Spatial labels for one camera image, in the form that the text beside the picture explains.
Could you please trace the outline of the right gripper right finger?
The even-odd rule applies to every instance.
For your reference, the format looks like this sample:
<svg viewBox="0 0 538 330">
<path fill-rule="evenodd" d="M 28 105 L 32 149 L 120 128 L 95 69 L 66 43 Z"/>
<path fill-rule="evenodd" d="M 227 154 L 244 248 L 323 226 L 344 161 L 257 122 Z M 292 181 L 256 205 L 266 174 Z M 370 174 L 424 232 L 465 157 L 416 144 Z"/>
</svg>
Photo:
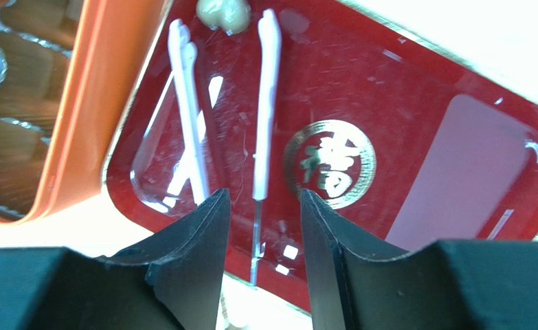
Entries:
<svg viewBox="0 0 538 330">
<path fill-rule="evenodd" d="M 538 329 L 538 241 L 409 252 L 300 195 L 314 329 Z"/>
</svg>

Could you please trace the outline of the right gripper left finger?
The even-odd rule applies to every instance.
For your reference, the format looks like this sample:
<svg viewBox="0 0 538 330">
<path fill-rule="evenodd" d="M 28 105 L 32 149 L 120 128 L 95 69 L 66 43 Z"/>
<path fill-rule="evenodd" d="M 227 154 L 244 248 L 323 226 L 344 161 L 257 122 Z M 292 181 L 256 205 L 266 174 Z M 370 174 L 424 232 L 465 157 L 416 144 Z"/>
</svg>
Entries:
<svg viewBox="0 0 538 330">
<path fill-rule="evenodd" d="M 0 329 L 214 329 L 229 191 L 113 256 L 0 248 Z"/>
</svg>

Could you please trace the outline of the red lacquer tray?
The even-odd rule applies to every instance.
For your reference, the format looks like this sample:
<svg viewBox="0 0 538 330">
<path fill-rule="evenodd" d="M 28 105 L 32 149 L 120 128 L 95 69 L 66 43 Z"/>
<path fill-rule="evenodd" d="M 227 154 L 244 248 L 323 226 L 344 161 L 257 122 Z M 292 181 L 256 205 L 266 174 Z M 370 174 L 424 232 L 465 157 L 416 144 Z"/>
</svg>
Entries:
<svg viewBox="0 0 538 330">
<path fill-rule="evenodd" d="M 248 279 L 261 44 L 272 9 L 282 56 L 262 204 L 258 285 L 309 310 L 299 196 L 405 250 L 443 238 L 538 234 L 538 105 L 338 1 L 250 1 L 229 36 L 174 1 L 153 41 L 105 169 L 116 208 L 156 232 L 194 207 L 168 56 L 181 19 L 197 47 L 210 190 L 232 208 L 225 269 Z"/>
</svg>

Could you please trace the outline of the pink handled metal tongs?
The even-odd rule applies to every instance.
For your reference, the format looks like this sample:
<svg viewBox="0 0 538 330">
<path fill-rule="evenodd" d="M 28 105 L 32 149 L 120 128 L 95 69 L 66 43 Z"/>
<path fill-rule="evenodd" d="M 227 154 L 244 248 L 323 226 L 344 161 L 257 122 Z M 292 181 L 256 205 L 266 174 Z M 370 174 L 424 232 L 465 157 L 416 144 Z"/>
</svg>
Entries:
<svg viewBox="0 0 538 330">
<path fill-rule="evenodd" d="M 262 62 L 258 90 L 256 150 L 252 198 L 256 202 L 252 234 L 250 283 L 258 282 L 259 262 L 262 258 L 260 241 L 262 203 L 268 196 L 271 137 L 276 109 L 276 92 L 282 49 L 282 34 L 277 16 L 266 9 L 258 22 Z M 191 41 L 190 31 L 182 20 L 175 19 L 168 28 L 168 55 L 172 66 L 171 78 L 179 107 L 181 132 L 185 146 L 183 171 L 188 174 L 194 202 L 200 204 L 210 195 L 208 175 L 199 141 L 197 116 L 200 110 L 194 79 L 197 47 Z"/>
</svg>

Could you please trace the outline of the orange chocolate box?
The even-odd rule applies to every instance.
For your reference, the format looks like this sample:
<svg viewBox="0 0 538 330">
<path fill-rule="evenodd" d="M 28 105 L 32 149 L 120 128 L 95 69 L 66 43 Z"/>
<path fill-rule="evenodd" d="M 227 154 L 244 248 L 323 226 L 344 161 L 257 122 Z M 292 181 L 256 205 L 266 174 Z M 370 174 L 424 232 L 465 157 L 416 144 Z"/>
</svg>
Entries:
<svg viewBox="0 0 538 330">
<path fill-rule="evenodd" d="M 169 1 L 0 1 L 0 224 L 102 189 Z"/>
</svg>

